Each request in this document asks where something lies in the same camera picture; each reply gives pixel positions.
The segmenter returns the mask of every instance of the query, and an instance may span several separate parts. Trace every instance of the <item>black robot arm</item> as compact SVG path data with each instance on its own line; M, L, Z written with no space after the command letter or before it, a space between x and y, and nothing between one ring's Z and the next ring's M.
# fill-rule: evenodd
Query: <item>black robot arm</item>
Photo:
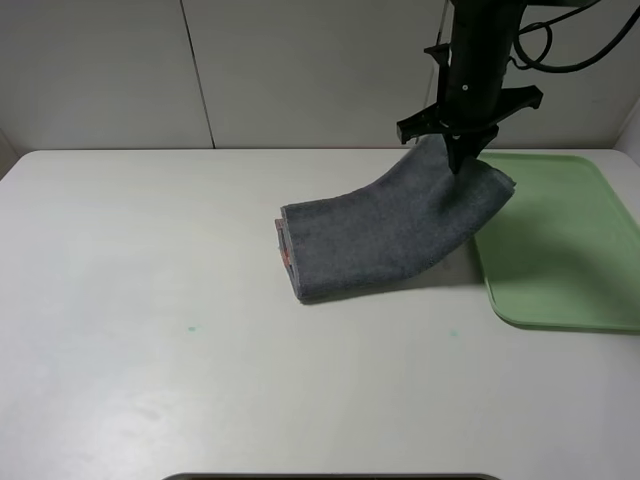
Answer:
M457 173L468 157L477 157L498 134L498 122L525 107L538 108L535 86L502 88L520 19L528 4L583 6L589 0L452 0L451 42L425 49L438 63L435 104L398 122L404 144L441 133L449 166Z

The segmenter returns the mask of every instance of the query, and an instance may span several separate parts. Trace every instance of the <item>green tray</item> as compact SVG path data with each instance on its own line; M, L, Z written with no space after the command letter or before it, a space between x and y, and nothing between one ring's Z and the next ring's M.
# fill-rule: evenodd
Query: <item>green tray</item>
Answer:
M568 155L481 158L517 182L476 235L494 311L520 327L640 332L640 229L598 168Z

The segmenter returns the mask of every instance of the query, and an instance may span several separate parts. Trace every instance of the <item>cloth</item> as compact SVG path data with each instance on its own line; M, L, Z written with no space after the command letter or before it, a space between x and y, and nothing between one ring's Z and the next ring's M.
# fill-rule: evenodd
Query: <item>cloth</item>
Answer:
M444 139L433 135L364 188L286 205L276 227L295 295L304 300L417 275L471 238L514 187L471 158L453 175Z

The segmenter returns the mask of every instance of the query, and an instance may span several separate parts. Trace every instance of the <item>white table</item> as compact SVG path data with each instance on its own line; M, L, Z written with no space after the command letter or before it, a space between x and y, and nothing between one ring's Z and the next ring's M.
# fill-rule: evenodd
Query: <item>white table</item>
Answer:
M640 168L593 160L640 219ZM0 478L640 476L640 337L524 331L460 250L303 306L286 203L402 150L32 153L0 182Z

